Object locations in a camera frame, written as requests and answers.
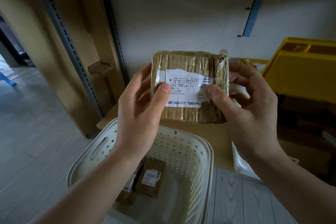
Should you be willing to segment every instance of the tape-wrapped box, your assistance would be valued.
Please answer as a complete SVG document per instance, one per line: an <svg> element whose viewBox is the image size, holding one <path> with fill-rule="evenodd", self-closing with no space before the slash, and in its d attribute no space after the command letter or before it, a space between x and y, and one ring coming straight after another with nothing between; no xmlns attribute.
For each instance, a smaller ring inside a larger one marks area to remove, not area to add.
<svg viewBox="0 0 336 224"><path fill-rule="evenodd" d="M162 51L152 58L151 97L161 83L171 87L161 119L193 123L226 123L222 112L205 93L215 84L229 93L229 57L208 52Z"/></svg>

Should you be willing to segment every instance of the plastic basket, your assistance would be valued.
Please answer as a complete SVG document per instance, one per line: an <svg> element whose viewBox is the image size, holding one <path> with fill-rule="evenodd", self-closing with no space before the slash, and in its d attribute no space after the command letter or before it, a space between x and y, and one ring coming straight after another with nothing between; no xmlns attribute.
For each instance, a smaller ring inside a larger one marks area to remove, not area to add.
<svg viewBox="0 0 336 224"><path fill-rule="evenodd" d="M69 187L107 157L117 131L118 119L114 119L71 167ZM109 215L122 223L205 223L213 168L210 144L199 136L159 126L146 156L167 164L158 198L137 194L133 205L114 203Z"/></svg>

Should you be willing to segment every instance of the person's right hand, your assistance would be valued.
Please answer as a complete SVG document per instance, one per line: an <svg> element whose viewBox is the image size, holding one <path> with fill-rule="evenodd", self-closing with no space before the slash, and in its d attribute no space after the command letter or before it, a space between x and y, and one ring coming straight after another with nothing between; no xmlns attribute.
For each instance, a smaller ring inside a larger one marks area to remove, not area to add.
<svg viewBox="0 0 336 224"><path fill-rule="evenodd" d="M270 158L282 152L277 140L277 96L257 69L240 63L229 63L230 82L246 87L250 98L240 90L230 90L231 98L215 85L206 91L223 112L230 139L242 158Z"/></svg>

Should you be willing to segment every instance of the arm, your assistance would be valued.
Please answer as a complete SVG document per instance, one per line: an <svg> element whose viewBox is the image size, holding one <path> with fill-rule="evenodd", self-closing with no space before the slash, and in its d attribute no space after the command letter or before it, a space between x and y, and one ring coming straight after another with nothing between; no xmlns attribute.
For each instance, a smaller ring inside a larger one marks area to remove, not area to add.
<svg viewBox="0 0 336 224"><path fill-rule="evenodd" d="M65 197L35 223L102 223L120 191L145 156L159 127L170 86L160 85L149 107L149 93L143 94L151 81L151 65L135 74L119 99L118 133L108 157L82 180L74 184Z"/></svg>
<svg viewBox="0 0 336 224"><path fill-rule="evenodd" d="M299 223L336 223L336 189L293 163L277 140L277 97L252 67L230 63L230 82L246 87L230 97L211 85L207 93L223 112L239 154Z"/></svg>

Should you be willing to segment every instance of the blue strip on wall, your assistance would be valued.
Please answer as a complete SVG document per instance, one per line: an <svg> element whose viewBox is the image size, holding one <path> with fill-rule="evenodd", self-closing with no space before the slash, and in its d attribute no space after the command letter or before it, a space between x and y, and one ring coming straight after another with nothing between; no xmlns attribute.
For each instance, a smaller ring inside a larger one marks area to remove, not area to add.
<svg viewBox="0 0 336 224"><path fill-rule="evenodd" d="M263 1L264 0L254 0L253 1L252 7L250 10L250 15L249 15L249 18L247 19L246 26L243 32L244 37L250 37L255 21L257 20L259 10L261 8L261 5L263 4Z"/></svg>

